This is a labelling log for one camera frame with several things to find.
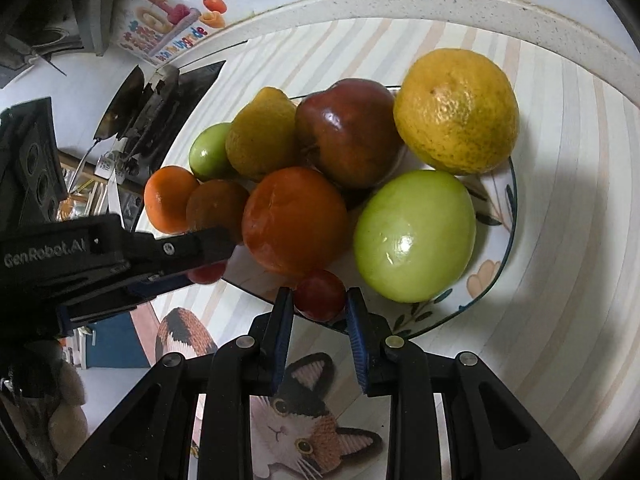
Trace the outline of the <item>cat shaped mat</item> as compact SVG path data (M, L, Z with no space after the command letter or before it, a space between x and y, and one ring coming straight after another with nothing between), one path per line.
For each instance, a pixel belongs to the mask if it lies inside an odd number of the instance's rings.
M328 354L311 353L288 364L274 396L250 398L255 478L268 479L281 466L304 479L323 479L382 448L378 434L341 426L326 406L334 375Z

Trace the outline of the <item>green apple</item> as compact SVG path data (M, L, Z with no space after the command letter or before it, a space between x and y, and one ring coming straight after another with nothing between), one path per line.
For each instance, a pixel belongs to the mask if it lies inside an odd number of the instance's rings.
M230 122L220 122L203 130L193 141L189 153L192 174L204 182L219 179L230 174L226 140Z
M364 281L381 296L410 304L431 299L462 277L475 244L475 211L456 177L414 170L386 183L354 232Z

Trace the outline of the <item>black frying pan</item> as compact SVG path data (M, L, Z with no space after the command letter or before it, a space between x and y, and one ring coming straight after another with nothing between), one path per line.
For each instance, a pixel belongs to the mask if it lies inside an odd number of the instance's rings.
M76 182L86 166L87 159L93 149L102 141L106 141L117 133L122 133L131 119L134 118L138 104L142 98L144 89L144 73L139 65L134 66L122 85L119 87L103 114L96 132L93 135L93 144L85 152L78 162L77 168L72 173L67 192L71 193L76 188Z

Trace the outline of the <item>round yellow citrus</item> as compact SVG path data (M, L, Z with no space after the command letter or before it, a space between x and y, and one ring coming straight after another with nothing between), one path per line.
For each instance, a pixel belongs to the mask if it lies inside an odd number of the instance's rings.
M450 174L486 174L513 152L520 110L498 65L471 50L442 48L408 69L394 121L409 150L427 165Z

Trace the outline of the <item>pear shaped yellow lemon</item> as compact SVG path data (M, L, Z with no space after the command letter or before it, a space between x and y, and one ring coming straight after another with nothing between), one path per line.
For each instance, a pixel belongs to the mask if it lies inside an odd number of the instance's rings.
M302 160L295 133L296 106L280 89L265 87L232 120L226 153L243 178L259 182Z

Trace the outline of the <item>brownish dark orange fruit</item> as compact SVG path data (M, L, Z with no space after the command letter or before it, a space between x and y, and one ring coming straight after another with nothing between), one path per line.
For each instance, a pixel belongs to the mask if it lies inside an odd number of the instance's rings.
M242 219L250 193L239 183L215 179L202 183L190 195L186 222L190 231L221 228L241 244Z

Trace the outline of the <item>colourful wall sticker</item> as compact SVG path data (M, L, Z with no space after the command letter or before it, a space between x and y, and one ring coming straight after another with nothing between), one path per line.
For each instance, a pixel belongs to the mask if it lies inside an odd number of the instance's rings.
M224 0L115 0L112 44L154 66L226 27Z

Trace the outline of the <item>oval floral ceramic plate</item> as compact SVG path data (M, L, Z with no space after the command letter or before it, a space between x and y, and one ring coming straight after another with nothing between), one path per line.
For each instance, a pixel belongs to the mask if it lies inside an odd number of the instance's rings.
M357 78L300 102L263 88L224 125L224 169L157 169L142 220L166 236L228 230L235 248L224 278L265 300L325 277L359 287L401 333L418 319L404 304L459 307L498 220L480 212L474 167L401 165L400 100Z

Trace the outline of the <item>red cherry tomato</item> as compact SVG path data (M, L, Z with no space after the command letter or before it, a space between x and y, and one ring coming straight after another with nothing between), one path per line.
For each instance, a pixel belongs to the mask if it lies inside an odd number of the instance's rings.
M345 309L346 288L332 272L314 270L297 284L294 304L311 321L329 323Z
M227 270L225 261L206 264L186 272L186 277L194 284L209 285L219 281Z

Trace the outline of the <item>blue kitchen cabinet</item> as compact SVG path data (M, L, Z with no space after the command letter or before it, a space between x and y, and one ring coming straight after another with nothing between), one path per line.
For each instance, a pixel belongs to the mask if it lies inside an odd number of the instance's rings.
M148 368L134 323L128 312L89 324L86 336L88 367Z

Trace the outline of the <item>black gas stove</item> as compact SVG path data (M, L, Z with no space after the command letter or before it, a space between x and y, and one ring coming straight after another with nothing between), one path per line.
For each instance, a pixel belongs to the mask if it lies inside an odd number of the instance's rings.
M157 82L144 81L136 114L116 140L124 141L119 160L128 177L146 179L160 169L186 120L217 80L221 62L190 72L167 66L155 73Z

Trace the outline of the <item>dark red apple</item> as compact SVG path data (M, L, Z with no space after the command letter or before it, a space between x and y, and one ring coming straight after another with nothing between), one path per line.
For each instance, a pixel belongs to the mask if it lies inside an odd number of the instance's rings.
M394 97L369 79L348 78L297 105L295 133L308 162L343 188L370 188L394 166L404 145Z

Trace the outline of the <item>orange tangerine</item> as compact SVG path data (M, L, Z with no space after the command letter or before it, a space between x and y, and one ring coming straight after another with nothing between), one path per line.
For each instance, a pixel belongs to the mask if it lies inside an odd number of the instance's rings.
M155 171L146 181L143 194L146 215L152 226L169 235L186 232L186 205L199 185L189 170L179 166Z
M256 262L286 276L325 268L346 250L349 235L343 197L320 172L305 167L264 177L242 219L243 242Z

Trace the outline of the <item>black range hood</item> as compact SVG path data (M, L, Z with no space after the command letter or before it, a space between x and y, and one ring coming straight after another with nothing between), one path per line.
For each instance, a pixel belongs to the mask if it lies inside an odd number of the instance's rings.
M102 55L115 0L1 0L1 85L64 52Z

